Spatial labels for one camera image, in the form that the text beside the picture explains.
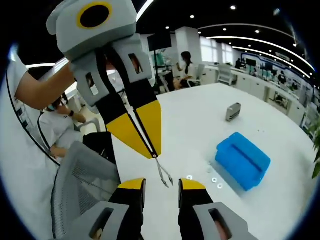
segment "white shirt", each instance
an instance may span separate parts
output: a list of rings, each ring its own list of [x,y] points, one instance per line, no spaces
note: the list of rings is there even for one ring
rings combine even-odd
[[[13,100],[27,71],[16,55],[7,71]],[[39,240],[53,238],[51,194],[57,169],[58,166],[37,147],[20,124],[10,102],[5,76],[0,89],[1,180],[21,221]]]
[[[44,111],[40,116],[39,125],[50,148],[56,144],[58,148],[69,149],[75,141],[83,140],[81,132],[75,131],[74,121],[68,115]]]
[[[188,74],[186,74],[186,67],[187,64],[184,63],[182,66],[182,71],[183,71],[183,77],[192,77],[192,79],[197,79],[197,74],[196,74],[196,68],[195,65],[193,63],[191,63],[188,67]]]

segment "tweezers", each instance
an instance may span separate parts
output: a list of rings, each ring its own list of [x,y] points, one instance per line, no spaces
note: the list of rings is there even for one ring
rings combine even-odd
[[[161,164],[159,163],[158,159],[155,157],[155,160],[156,160],[156,164],[158,166],[158,171],[159,171],[159,175],[160,175],[160,178],[161,178],[161,181],[163,182],[163,184],[169,188],[167,182],[165,181],[164,179],[164,175],[162,174],[162,170],[165,172],[165,174],[167,174],[168,178],[169,178],[169,181],[171,182],[172,186],[174,185],[174,180],[173,178],[170,176],[170,174],[168,173],[168,171],[163,167],[161,166]]]

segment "gray mesh chair back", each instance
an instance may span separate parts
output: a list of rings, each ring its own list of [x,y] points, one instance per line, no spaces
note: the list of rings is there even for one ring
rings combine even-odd
[[[81,142],[74,142],[62,161],[52,191],[54,238],[62,238],[72,222],[97,203],[107,202],[120,183],[115,164]]]
[[[196,79],[200,80],[202,78],[202,75],[204,74],[205,65],[199,64],[198,69],[196,71]]]
[[[233,78],[231,74],[231,66],[226,64],[219,64],[218,70],[219,70],[218,82],[231,85],[232,78]]]

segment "computer monitor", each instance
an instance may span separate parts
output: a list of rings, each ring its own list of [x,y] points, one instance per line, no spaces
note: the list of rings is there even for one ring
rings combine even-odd
[[[273,64],[270,63],[270,62],[266,62],[264,69],[267,70],[267,71],[272,71],[274,69],[273,68]]]
[[[172,47],[171,36],[169,32],[157,33],[148,37],[148,45],[150,52],[159,49],[167,49]]]
[[[246,64],[255,67],[257,65],[257,62],[255,60],[246,59]]]

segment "black cable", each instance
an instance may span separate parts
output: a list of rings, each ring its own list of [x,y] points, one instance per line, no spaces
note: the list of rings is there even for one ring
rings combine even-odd
[[[53,157],[50,156],[50,155],[40,146],[40,144],[34,139],[34,137],[30,134],[30,132],[27,130],[27,128],[23,125],[20,117],[18,116],[18,113],[17,113],[17,111],[16,111],[16,107],[15,107],[14,101],[13,101],[12,96],[11,96],[11,93],[10,93],[9,80],[8,80],[8,70],[7,70],[6,73],[5,73],[5,77],[6,77],[6,85],[7,85],[7,88],[8,88],[8,93],[9,93],[10,102],[11,102],[13,111],[14,111],[16,117],[18,118],[18,120],[19,120],[22,128],[23,128],[24,131],[28,134],[28,136],[32,139],[32,141],[35,143],[35,145],[36,145],[39,149],[41,149],[41,151],[42,151],[52,162],[54,162],[56,165],[60,166],[60,164],[59,164],[57,161],[55,161],[55,160],[53,159]]]

